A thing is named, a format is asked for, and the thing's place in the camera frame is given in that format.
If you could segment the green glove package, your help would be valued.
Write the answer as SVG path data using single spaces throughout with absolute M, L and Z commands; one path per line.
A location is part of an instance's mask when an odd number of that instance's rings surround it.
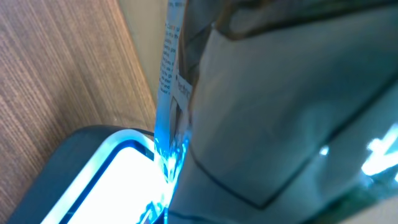
M 168 223 L 337 223 L 397 196 L 397 1 L 169 1 Z

